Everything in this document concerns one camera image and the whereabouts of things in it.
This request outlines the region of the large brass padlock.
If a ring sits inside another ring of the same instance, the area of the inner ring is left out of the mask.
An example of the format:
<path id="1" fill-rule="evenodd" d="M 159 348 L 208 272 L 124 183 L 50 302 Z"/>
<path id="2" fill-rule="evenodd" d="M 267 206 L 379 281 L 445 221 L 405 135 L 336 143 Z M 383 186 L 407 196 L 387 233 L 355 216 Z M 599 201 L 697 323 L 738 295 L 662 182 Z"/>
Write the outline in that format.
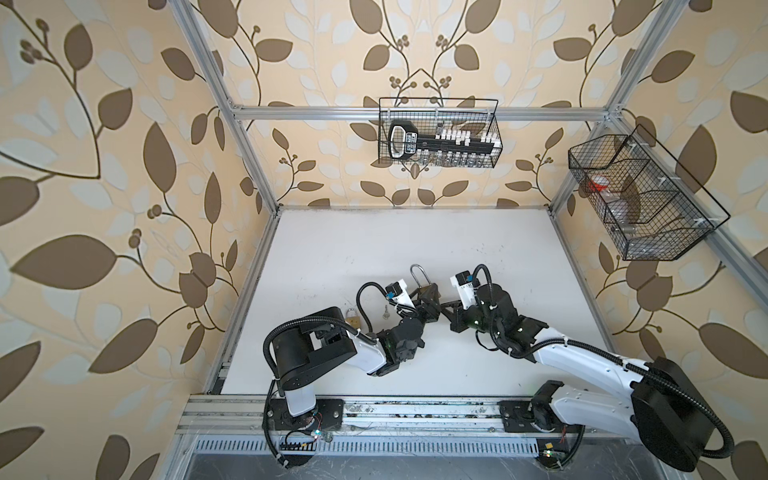
<path id="1" fill-rule="evenodd" d="M 410 273 L 416 283 L 416 289 L 410 294 L 410 298 L 417 302 L 439 302 L 440 294 L 436 283 L 432 282 L 424 268 L 419 264 L 410 266 Z"/>

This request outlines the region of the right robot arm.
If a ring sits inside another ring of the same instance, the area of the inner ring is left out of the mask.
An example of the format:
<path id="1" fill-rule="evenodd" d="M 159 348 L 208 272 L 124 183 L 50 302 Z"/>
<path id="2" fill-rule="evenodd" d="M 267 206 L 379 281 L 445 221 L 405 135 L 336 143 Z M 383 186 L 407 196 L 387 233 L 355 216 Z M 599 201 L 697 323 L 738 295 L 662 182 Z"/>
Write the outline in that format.
<path id="1" fill-rule="evenodd" d="M 726 459 L 736 443 L 682 368 L 658 357 L 646 362 L 613 354 L 522 315 L 498 284 L 465 288 L 440 310 L 456 333 L 474 329 L 489 335 L 495 350 L 551 367 L 590 384 L 578 389 L 546 381 L 517 423 L 543 432 L 563 426 L 595 428 L 641 443 L 666 465 L 694 471 L 700 459 Z"/>

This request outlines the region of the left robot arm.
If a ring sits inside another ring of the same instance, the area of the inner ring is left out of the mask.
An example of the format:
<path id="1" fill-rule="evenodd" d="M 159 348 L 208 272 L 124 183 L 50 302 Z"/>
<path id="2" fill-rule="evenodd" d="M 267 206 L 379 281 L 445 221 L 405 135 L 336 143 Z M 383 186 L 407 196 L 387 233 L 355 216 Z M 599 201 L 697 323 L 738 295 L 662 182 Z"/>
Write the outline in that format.
<path id="1" fill-rule="evenodd" d="M 262 352 L 288 414 L 299 418 L 317 410 L 313 384 L 347 364 L 382 377 L 415 358 L 425 346 L 425 325 L 439 319 L 439 302 L 417 296 L 409 301 L 387 296 L 401 316 L 397 325 L 366 335 L 337 307 L 285 322 L 267 334 Z"/>

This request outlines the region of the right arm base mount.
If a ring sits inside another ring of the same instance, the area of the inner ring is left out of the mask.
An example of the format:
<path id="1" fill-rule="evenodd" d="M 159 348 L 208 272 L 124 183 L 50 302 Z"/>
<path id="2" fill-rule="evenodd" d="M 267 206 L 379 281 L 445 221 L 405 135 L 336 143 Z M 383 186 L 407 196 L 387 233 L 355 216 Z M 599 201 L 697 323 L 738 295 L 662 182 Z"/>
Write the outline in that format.
<path id="1" fill-rule="evenodd" d="M 498 408 L 506 433 L 562 434 L 569 429 L 548 403 L 504 400 Z"/>

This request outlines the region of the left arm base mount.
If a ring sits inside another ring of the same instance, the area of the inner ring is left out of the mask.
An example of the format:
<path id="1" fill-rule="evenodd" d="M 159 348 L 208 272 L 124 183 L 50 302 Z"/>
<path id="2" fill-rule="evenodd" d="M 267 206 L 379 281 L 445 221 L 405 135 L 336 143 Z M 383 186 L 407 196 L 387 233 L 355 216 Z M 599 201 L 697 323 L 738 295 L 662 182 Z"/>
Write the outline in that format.
<path id="1" fill-rule="evenodd" d="M 337 398 L 320 398 L 308 412 L 292 416 L 285 399 L 271 399 L 265 407 L 266 420 L 272 430 L 337 431 L 341 428 L 345 402 Z"/>

